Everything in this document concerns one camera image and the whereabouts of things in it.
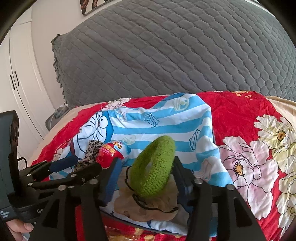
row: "blue striped cloth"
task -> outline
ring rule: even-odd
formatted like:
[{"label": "blue striped cloth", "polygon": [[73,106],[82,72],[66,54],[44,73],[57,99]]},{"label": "blue striped cloth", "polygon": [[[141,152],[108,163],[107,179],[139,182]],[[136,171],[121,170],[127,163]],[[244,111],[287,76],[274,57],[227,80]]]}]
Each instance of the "blue striped cloth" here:
[{"label": "blue striped cloth", "polygon": [[[211,109],[195,94],[175,93],[150,109],[120,107],[99,111],[73,137],[74,152],[82,159],[89,140],[104,143],[120,140],[131,148],[128,159],[123,164],[127,167],[133,164],[135,158],[150,142],[162,135],[168,135],[175,140],[175,155],[196,177],[216,186],[224,187],[232,183],[221,163],[219,149],[213,143]],[[60,172],[61,176],[66,174],[67,172]],[[189,214],[182,207],[179,207],[178,214],[171,221],[136,222],[114,212],[113,205],[117,196],[118,191],[115,191],[113,200],[102,210],[145,228],[187,234],[186,222]],[[216,223],[213,222],[211,236],[215,234]]]}]

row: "white flower print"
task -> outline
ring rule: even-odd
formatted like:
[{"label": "white flower print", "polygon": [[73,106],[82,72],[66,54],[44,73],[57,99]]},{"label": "white flower print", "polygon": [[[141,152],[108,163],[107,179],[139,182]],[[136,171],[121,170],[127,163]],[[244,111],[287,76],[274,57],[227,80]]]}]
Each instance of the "white flower print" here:
[{"label": "white flower print", "polygon": [[185,110],[189,106],[189,98],[186,96],[175,98],[173,99],[173,104],[175,111]]},{"label": "white flower print", "polygon": [[223,165],[234,185],[257,219],[265,218],[271,211],[271,189],[278,175],[278,164],[267,160],[269,149],[262,141],[250,145],[241,137],[225,137],[219,146]]},{"label": "white flower print", "polygon": [[278,163],[282,172],[291,173],[296,171],[296,163],[289,165],[286,170],[289,156],[296,151],[296,132],[292,125],[281,117],[279,122],[274,116],[258,116],[254,126],[261,129],[258,131],[259,140],[272,149],[272,157]]},{"label": "white flower print", "polygon": [[57,152],[54,154],[53,160],[56,161],[56,160],[66,157],[70,151],[69,145],[70,145],[70,142],[68,142],[64,148],[58,149]]},{"label": "white flower print", "polygon": [[282,193],[276,205],[281,214],[279,228],[283,228],[282,236],[296,216],[296,173],[292,172],[280,179],[279,189]]},{"label": "white flower print", "polygon": [[108,105],[106,105],[102,110],[114,110],[122,107],[122,105],[126,102],[129,102],[130,98],[120,98],[118,100],[108,101]]},{"label": "white flower print", "polygon": [[127,145],[132,145],[136,142],[136,136],[135,135],[129,135],[123,138],[123,142]]}]

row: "human hand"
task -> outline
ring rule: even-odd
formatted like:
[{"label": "human hand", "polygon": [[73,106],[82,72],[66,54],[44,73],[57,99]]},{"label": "human hand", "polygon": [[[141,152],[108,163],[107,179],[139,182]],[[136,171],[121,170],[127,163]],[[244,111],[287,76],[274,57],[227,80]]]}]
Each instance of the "human hand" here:
[{"label": "human hand", "polygon": [[6,224],[16,241],[25,241],[22,233],[29,233],[34,228],[32,224],[24,223],[18,219],[8,221]]}]

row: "wardrobe door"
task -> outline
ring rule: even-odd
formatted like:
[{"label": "wardrobe door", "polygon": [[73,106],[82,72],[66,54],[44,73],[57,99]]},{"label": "wardrobe door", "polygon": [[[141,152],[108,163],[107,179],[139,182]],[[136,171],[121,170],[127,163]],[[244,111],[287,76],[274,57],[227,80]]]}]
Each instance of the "wardrobe door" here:
[{"label": "wardrobe door", "polygon": [[18,157],[25,157],[29,160],[33,152],[37,149],[42,137],[26,113],[17,93],[10,65],[9,34],[7,34],[0,45],[0,111],[16,111],[20,120],[17,148]]},{"label": "wardrobe door", "polygon": [[34,126],[44,137],[48,133],[45,121],[55,109],[48,98],[35,60],[31,22],[11,28],[10,58],[16,89],[22,103]]}]

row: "green scrunchie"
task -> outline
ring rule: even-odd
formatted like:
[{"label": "green scrunchie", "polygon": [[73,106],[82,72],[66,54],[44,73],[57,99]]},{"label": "green scrunchie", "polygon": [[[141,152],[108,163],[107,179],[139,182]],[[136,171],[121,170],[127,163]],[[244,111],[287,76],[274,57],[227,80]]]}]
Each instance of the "green scrunchie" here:
[{"label": "green scrunchie", "polygon": [[[175,156],[175,141],[161,136],[151,142],[136,158],[130,169],[130,186],[143,198],[157,195],[166,185]],[[152,167],[146,174],[146,166]]]}]

